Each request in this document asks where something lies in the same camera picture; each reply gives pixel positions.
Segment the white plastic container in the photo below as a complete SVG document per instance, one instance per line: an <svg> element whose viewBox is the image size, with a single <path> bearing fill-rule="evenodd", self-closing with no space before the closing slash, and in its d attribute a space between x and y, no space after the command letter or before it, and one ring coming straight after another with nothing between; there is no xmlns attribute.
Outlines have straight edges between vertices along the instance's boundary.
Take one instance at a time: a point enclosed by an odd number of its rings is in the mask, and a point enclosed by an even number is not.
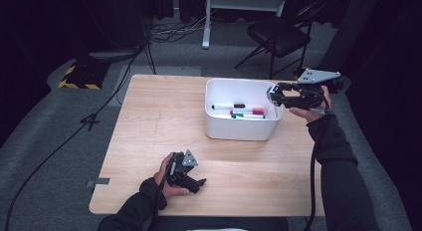
<svg viewBox="0 0 422 231"><path fill-rule="evenodd" d="M283 107L275 107L267 98L266 81L211 79L205 93L206 134L211 138L268 140L283 117ZM230 116L230 109L212 109L214 105L245 105L263 108L265 118L240 119Z"/></svg>

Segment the wooden table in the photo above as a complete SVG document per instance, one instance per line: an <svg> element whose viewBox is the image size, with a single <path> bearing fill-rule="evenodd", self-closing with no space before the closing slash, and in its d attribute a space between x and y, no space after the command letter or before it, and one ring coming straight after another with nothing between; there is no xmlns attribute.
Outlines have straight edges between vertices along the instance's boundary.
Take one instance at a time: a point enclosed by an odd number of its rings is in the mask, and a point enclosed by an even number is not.
<svg viewBox="0 0 422 231"><path fill-rule="evenodd" d="M190 149L199 165L189 176L207 181L197 194L169 199L160 215L310 215L314 142L306 121L285 111L267 141L209 138L204 104L210 79L132 77L100 173L109 184L96 186L93 213L117 212L169 152ZM323 216L319 177L317 163L316 215Z"/></svg>

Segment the chair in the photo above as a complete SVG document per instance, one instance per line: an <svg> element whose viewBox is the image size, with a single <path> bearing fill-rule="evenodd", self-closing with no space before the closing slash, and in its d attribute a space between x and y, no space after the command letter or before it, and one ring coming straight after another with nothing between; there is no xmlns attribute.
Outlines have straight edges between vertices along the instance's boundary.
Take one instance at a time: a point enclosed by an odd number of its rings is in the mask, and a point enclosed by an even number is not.
<svg viewBox="0 0 422 231"><path fill-rule="evenodd" d="M245 61L262 52L271 53L271 65L269 79L290 65L300 62L302 67L305 58L307 45L311 40L311 28L314 20L323 8L331 0L320 0L301 9L290 19L274 16L259 21L248 28L248 35L255 40L259 46L252 51L244 60L235 66L239 68ZM300 48L303 48L300 58L289 63L285 67L274 72L274 58L282 58Z"/></svg>

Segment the black jacket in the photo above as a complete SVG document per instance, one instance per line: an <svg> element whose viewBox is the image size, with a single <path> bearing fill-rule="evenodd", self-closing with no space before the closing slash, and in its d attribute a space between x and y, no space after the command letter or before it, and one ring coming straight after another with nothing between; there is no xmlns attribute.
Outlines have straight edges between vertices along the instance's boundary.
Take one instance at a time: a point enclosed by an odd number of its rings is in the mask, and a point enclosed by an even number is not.
<svg viewBox="0 0 422 231"><path fill-rule="evenodd" d="M328 230L379 230L357 160L335 116L309 123L311 137L316 141L324 126L316 160L321 164L321 195ZM116 214L105 218L99 230L143 230L142 223L152 214L157 190L153 178L143 181L139 192L128 198ZM167 203L164 196L160 200L159 208L163 209Z"/></svg>

